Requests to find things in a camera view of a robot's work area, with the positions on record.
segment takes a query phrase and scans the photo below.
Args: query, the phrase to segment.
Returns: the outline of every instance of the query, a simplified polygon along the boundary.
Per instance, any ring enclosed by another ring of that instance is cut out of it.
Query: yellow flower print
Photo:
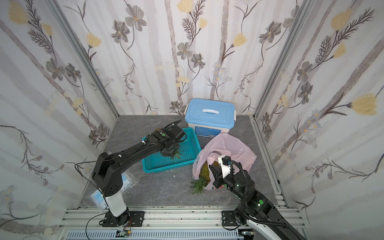
[[[91,33],[88,33],[88,34],[87,34],[87,42],[88,42],[88,44],[89,44],[91,47],[95,48],[95,47],[100,46],[100,44],[101,44],[101,39],[99,39],[98,37],[94,36],[94,35],[91,34]]]
[[[207,20],[205,20],[204,18],[200,18],[200,21],[199,21],[199,27],[200,27],[201,29],[205,28],[205,27],[207,26],[207,24],[208,24],[208,21],[207,21]]]
[[[177,80],[181,83],[189,83],[189,79],[184,76],[178,77]]]
[[[17,24],[27,24],[28,15],[24,11],[23,7],[16,1],[11,2],[11,7],[8,12],[9,19]]]
[[[49,110],[44,110],[44,115],[46,115],[46,116],[51,116],[51,111],[49,111]]]
[[[351,17],[352,9],[341,12],[332,18],[331,27],[333,30],[341,30]]]
[[[74,101],[73,101],[72,106],[77,108],[78,106],[82,105],[83,102],[84,102],[84,100],[82,98],[75,98]]]
[[[341,43],[340,46],[336,49],[335,53],[333,54],[334,58],[339,58],[345,54],[345,44]]]
[[[277,104],[280,106],[281,104],[283,104],[283,106],[284,107],[288,107],[288,97],[285,95],[285,94],[283,94],[282,96],[281,96],[281,99],[279,99],[278,101],[277,101]]]
[[[193,0],[181,0],[178,4],[177,4],[177,8],[183,12],[183,13],[188,13],[190,11],[192,11],[192,8],[193,8]]]
[[[52,32],[52,27],[51,27],[51,25],[43,23],[42,26],[43,26],[44,31],[45,31],[48,35],[52,36],[53,32]]]
[[[238,47],[238,46],[243,45],[246,41],[247,41],[247,39],[245,38],[244,34],[238,33],[236,35],[235,39],[233,40],[232,44],[233,44],[233,46]]]
[[[376,97],[375,94],[366,94],[352,103],[348,104],[347,107],[352,108],[356,113],[360,115],[375,115],[376,114]]]
[[[54,106],[53,104],[50,104],[50,105],[48,106],[48,110],[49,110],[49,111],[54,111],[54,110],[55,110],[55,106]]]

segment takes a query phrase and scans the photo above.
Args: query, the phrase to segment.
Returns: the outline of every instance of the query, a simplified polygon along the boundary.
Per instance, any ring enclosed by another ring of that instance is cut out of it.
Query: pink plastic bag
[[[220,133],[197,155],[192,167],[193,179],[199,179],[200,169],[206,161],[208,162],[208,165],[211,165],[214,161],[218,162],[218,157],[220,155],[230,156],[232,160],[241,163],[243,169],[247,171],[249,171],[256,160],[256,155],[242,141],[227,133]],[[236,166],[233,166],[233,168],[235,169],[235,173],[239,171]],[[215,178],[210,170],[209,178],[211,181],[204,188],[205,190],[214,189],[213,182]]]

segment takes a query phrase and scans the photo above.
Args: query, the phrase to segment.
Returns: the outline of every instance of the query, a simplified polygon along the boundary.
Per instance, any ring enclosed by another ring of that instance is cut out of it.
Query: blue storage box
[[[196,135],[215,137],[235,126],[236,110],[232,103],[193,98],[185,109],[185,121]]]

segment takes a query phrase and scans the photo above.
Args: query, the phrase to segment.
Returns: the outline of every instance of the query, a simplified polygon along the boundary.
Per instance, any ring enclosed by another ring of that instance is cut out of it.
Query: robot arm
[[[108,226],[111,224],[125,226],[131,219],[121,194],[121,174],[153,153],[160,151],[164,157],[172,156],[180,147],[179,143],[186,139],[185,132],[177,126],[180,121],[148,134],[143,141],[121,152],[113,154],[103,152],[99,155],[91,176],[108,205],[109,212],[106,214]]]
[[[283,218],[273,203],[255,189],[255,182],[249,177],[248,172],[242,169],[241,163],[231,161],[229,156],[223,155],[218,158],[218,161],[221,167],[209,165],[215,177],[213,185],[216,188],[224,185],[241,200],[234,211],[239,225],[248,224],[271,240],[305,240]],[[234,165],[239,168],[236,174],[234,174]]]

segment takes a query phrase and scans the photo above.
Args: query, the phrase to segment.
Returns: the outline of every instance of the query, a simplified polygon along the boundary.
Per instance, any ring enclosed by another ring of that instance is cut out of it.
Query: floral wallpaper
[[[58,0],[119,114],[253,114],[302,1]]]
[[[115,117],[44,1],[0,6],[0,238],[51,239]]]
[[[383,1],[316,1],[257,116],[311,239],[384,234],[383,11]]]

